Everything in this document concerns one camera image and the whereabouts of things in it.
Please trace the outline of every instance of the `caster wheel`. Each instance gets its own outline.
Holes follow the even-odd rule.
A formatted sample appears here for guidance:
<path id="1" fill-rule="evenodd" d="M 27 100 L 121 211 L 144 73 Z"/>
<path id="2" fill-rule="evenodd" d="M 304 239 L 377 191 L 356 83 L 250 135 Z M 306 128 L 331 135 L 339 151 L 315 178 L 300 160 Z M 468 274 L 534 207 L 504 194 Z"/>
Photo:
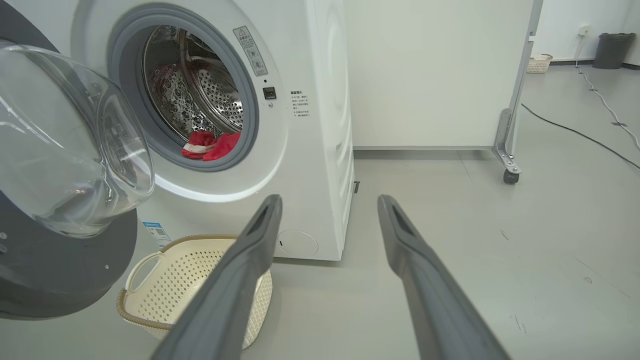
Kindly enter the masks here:
<path id="1" fill-rule="evenodd" d="M 512 174 L 508 170 L 504 171 L 504 175 L 502 176 L 502 180 L 505 184 L 515 184 L 518 182 L 520 178 L 520 174 Z"/>

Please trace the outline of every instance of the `warning label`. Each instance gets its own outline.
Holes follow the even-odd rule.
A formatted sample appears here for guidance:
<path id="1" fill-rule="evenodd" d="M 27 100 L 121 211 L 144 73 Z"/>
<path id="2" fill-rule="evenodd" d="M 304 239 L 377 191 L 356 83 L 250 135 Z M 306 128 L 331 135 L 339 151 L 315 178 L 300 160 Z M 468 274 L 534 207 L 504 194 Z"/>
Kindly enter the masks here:
<path id="1" fill-rule="evenodd" d="M 149 230 L 158 246 L 165 247 L 171 243 L 171 239 L 169 239 L 169 236 L 166 234 L 160 223 L 143 222 L 142 224 L 147 228 L 147 230 Z"/>
<path id="2" fill-rule="evenodd" d="M 291 92 L 291 104 L 293 105 L 294 117 L 309 117 L 309 96 L 302 91 Z"/>
<path id="3" fill-rule="evenodd" d="M 262 59 L 262 55 L 260 55 L 260 51 L 258 47 L 255 45 L 253 41 L 253 37 L 251 33 L 249 33 L 249 29 L 246 26 L 242 28 L 234 29 L 234 34 L 236 34 L 236 38 L 240 42 L 244 53 L 246 54 L 249 62 L 251 63 L 251 67 L 253 68 L 253 73 L 256 76 L 266 75 L 269 72 L 267 71 L 267 67 L 264 66 L 264 60 Z"/>

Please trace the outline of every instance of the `red cloth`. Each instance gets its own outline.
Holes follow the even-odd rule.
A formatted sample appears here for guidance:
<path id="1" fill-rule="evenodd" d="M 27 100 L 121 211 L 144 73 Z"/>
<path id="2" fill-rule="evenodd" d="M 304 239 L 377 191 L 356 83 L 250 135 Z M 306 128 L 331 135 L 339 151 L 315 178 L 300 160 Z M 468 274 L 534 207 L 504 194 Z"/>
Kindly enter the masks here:
<path id="1" fill-rule="evenodd" d="M 216 144 L 216 137 L 208 131 L 193 131 L 182 155 L 189 159 L 202 159 Z"/>
<path id="2" fill-rule="evenodd" d="M 218 160 L 223 156 L 227 155 L 234 149 L 236 144 L 238 143 L 238 139 L 240 139 L 240 133 L 235 134 L 223 134 L 216 145 L 213 147 L 211 151 L 209 151 L 203 158 L 202 161 L 212 161 Z"/>

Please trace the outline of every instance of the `gray floor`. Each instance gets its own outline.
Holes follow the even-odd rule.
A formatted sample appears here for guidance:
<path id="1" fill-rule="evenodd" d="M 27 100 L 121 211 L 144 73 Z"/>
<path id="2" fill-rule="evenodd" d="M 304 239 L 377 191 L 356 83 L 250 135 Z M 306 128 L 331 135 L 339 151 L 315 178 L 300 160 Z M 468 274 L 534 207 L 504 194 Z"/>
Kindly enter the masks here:
<path id="1" fill-rule="evenodd" d="M 584 67 L 640 135 L 640 72 Z M 529 75 L 523 102 L 640 163 L 630 137 L 570 66 Z M 393 195 L 514 359 L 637 359 L 640 172 L 521 113 L 515 186 L 486 152 L 358 154 L 339 263 L 278 259 L 262 331 L 243 359 L 417 359 L 400 280 L 385 258 L 376 197 Z M 135 263 L 155 243 L 140 227 Z M 44 322 L 0 321 L 3 359 L 143 359 L 157 341 L 96 305 Z"/>

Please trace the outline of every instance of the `white plastic basket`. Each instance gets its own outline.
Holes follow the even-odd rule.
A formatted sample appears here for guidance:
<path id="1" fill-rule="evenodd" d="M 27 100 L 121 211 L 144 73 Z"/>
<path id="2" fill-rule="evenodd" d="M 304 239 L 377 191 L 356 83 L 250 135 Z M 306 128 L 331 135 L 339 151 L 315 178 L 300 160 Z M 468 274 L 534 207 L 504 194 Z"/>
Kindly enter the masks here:
<path id="1" fill-rule="evenodd" d="M 538 54 L 529 58 L 529 66 L 527 66 L 528 74 L 542 74 L 547 72 L 551 59 L 554 58 L 549 54 Z"/>
<path id="2" fill-rule="evenodd" d="M 229 235 L 188 236 L 143 258 L 131 270 L 125 288 L 118 294 L 118 314 L 163 339 L 235 240 Z M 159 261 L 151 272 L 137 288 L 131 288 L 140 268 L 155 258 Z M 258 336 L 272 291 L 271 273 L 267 270 L 255 285 L 243 349 Z"/>

